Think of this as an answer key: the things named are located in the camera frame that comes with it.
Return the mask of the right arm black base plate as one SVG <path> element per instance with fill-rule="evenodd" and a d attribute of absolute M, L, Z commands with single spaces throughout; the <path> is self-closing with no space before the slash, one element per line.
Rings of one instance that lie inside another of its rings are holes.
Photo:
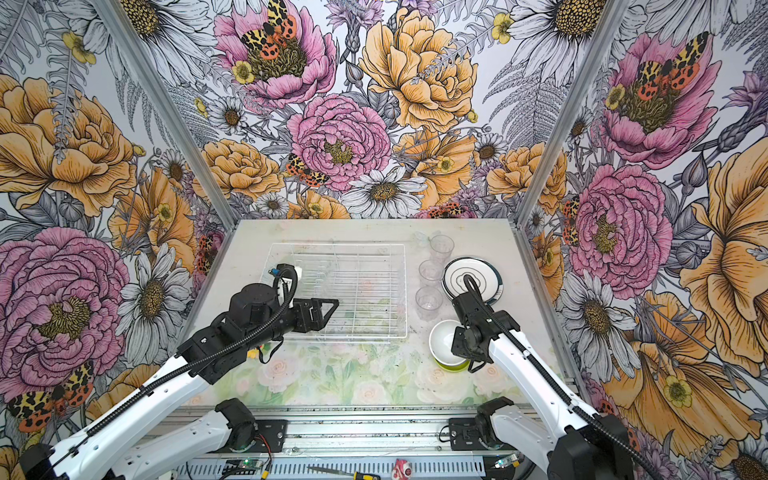
<path fill-rule="evenodd" d="M 448 443 L 452 451 L 490 451 L 500 447 L 481 431 L 475 418 L 450 418 L 447 427 Z"/>

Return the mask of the clear plastic cup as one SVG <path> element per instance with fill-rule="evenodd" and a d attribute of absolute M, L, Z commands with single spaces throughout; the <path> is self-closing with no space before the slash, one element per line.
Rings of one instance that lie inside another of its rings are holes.
<path fill-rule="evenodd" d="M 429 248 L 430 259 L 440 266 L 444 266 L 453 255 L 455 242 L 445 234 L 437 234 L 429 239 Z"/>
<path fill-rule="evenodd" d="M 420 283 L 423 287 L 439 289 L 442 287 L 444 266 L 437 261 L 427 259 L 418 266 Z"/>
<path fill-rule="evenodd" d="M 443 305 L 443 293 L 435 287 L 424 286 L 415 293 L 417 316 L 420 320 L 431 321 L 439 316 Z"/>

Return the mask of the green rimmed white plate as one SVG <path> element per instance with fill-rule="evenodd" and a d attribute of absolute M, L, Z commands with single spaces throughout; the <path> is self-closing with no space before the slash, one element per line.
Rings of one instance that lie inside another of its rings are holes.
<path fill-rule="evenodd" d="M 504 285 L 499 271 L 488 261 L 471 256 L 452 259 L 444 267 L 442 287 L 450 299 L 467 291 L 465 276 L 474 279 L 486 303 L 492 305 L 501 299 Z"/>

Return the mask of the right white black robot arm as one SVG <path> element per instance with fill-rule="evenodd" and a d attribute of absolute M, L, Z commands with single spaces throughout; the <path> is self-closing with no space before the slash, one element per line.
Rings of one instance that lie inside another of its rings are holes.
<path fill-rule="evenodd" d="M 465 292 L 452 301 L 460 321 L 451 351 L 475 373 L 495 366 L 514 380 L 538 417 L 525 415 L 500 397 L 482 404 L 475 417 L 484 446 L 508 445 L 550 479 L 631 479 L 641 467 L 660 473 L 629 443 L 628 430 L 614 415 L 603 416 L 574 393 L 540 358 L 515 319 L 495 312 L 477 282 L 463 279 Z"/>

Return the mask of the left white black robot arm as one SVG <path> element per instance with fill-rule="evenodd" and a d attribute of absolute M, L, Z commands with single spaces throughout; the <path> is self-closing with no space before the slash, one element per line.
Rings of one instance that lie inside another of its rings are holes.
<path fill-rule="evenodd" d="M 156 479 L 176 465 L 222 447 L 247 450 L 261 440 L 257 423 L 236 399 L 202 418 L 144 442 L 143 437 L 189 399 L 245 362 L 249 351 L 290 332 L 319 332 L 336 299 L 296 296 L 301 270 L 280 264 L 269 284 L 252 283 L 231 297 L 227 311 L 183 342 L 177 353 L 98 421 L 19 459 L 27 479 Z"/>

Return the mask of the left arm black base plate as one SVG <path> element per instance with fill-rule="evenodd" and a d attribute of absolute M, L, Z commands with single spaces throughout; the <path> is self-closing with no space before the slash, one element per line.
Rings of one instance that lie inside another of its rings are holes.
<path fill-rule="evenodd" d="M 282 419 L 256 420 L 245 430 L 245 453 L 282 453 L 287 438 L 288 421 Z"/>

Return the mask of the orange plastic bowl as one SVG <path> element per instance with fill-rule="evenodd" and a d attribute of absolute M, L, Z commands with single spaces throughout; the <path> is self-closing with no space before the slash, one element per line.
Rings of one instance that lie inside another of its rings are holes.
<path fill-rule="evenodd" d="M 435 324 L 430 332 L 428 346 L 434 360 L 458 362 L 464 359 L 452 353 L 455 330 L 461 323 L 455 319 L 445 319 Z"/>

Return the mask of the lime green plastic bowl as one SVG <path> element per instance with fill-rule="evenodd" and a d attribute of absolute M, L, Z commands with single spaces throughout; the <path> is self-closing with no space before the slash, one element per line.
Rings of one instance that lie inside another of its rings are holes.
<path fill-rule="evenodd" d="M 470 363 L 470 361 L 467 359 L 460 359 L 458 362 L 443 362 L 441 360 L 436 359 L 435 362 L 440 368 L 449 372 L 466 371 Z"/>

